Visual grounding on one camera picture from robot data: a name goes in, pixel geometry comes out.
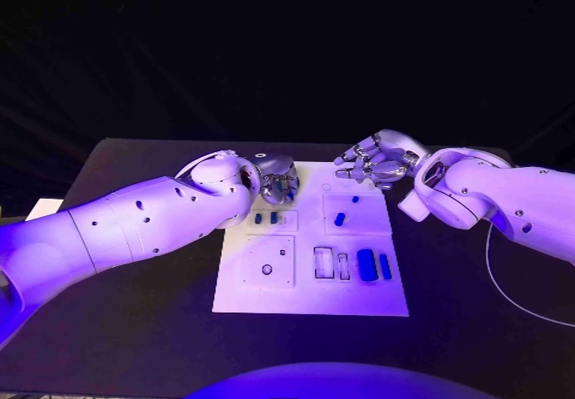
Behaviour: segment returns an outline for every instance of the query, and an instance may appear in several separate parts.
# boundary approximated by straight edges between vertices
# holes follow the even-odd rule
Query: blue block
[[[383,279],[391,279],[391,271],[388,270],[388,262],[386,261],[386,255],[380,255],[380,273],[383,274]]]
[[[341,212],[337,214],[335,221],[332,223],[335,224],[335,226],[341,226],[341,224],[344,223],[344,214]]]
[[[374,281],[377,279],[377,269],[374,267],[374,257],[370,249],[357,251],[357,264],[361,280]]]

